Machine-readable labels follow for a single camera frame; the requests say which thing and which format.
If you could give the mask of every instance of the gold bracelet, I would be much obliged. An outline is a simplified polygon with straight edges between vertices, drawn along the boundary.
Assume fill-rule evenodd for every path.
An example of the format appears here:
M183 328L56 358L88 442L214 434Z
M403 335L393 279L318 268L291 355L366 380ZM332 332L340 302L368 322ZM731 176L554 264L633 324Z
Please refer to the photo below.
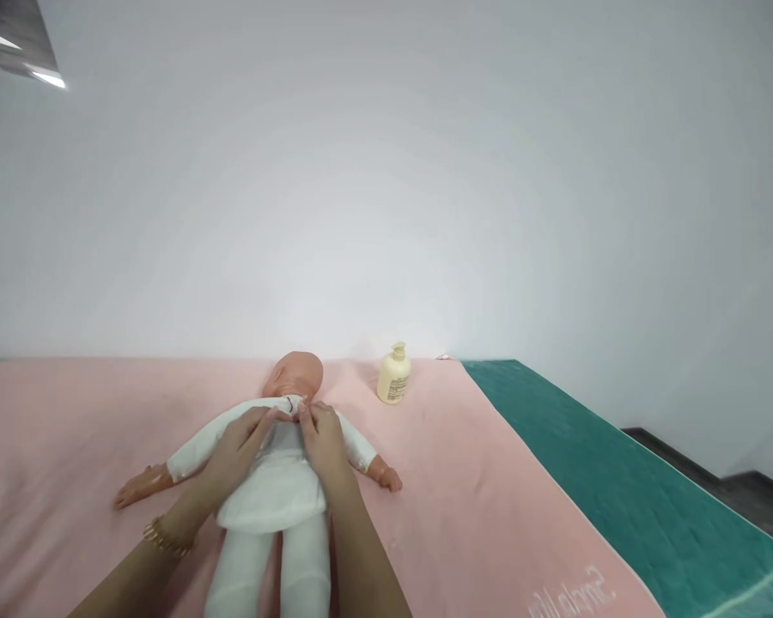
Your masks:
M165 551L172 554L175 558L183 558L186 554L192 551L194 542L189 545L181 545L174 539L166 536L161 527L161 519L163 516L154 518L150 524L147 524L143 529L143 538L155 545L160 551Z

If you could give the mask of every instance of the doll leg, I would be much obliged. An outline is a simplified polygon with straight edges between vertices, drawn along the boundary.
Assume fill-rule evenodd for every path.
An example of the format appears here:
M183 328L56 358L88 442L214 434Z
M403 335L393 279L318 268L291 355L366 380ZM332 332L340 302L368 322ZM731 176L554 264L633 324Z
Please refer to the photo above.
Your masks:
M329 528L321 513L283 532L281 618L326 618L331 591Z
M274 535L229 530L206 598L206 618L258 615L260 582Z

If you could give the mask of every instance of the white wall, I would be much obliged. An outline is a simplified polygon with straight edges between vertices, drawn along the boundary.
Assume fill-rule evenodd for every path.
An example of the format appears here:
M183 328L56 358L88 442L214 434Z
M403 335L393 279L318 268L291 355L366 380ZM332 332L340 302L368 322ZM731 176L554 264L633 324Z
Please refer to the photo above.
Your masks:
M773 428L773 2L41 1L0 357L510 357L717 474Z

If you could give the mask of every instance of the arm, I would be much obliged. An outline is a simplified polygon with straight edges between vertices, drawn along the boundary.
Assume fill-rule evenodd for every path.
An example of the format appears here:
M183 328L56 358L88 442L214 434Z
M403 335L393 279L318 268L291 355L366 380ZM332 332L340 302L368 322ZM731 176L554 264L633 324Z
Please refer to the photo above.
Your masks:
M341 430L344 433L346 457L349 459L352 467L382 487L388 488L391 492L400 491L404 484L401 482L398 472L387 465L384 458L369 444L369 440L364 438L363 434L352 423L347 421L344 415L337 411L336 414L341 423Z
M166 535L181 545L192 543L211 512L196 489L197 484L184 492L161 520ZM150 615L180 560L143 539L69 618Z
M291 419L283 412L255 408L229 423L198 482L161 519L161 533L174 546L191 546L210 513L243 482L275 421ZM151 615L154 601L180 560L142 540L69 618Z
M321 403L299 416L309 462L332 510L341 618L411 618L348 464L342 422Z
M215 444L230 422L243 415L250 408L266 408L275 405L278 401L276 397L267 397L266 399L253 399L239 403L209 421L165 463L148 466L146 470L127 481L115 496L115 508L121 509L134 504L152 494L174 487L194 475L209 461Z
M324 483L332 509L341 618L411 618L361 490L351 470L346 476Z

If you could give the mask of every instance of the white onesie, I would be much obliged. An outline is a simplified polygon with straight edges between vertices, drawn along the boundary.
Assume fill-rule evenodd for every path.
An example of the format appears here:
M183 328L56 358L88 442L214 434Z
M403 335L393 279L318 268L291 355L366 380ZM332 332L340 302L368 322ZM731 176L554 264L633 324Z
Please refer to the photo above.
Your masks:
M293 415L301 400L289 395L239 403L181 446L167 460L169 473L177 482L199 470L226 426L250 408L268 406ZM366 473L377 452L342 415L338 418L350 463ZM206 601L207 618L257 615L271 533L279 530L284 530L282 618L324 618L331 586L325 511L326 498L307 460L300 424L276 422L249 476L217 513L217 523L228 533Z

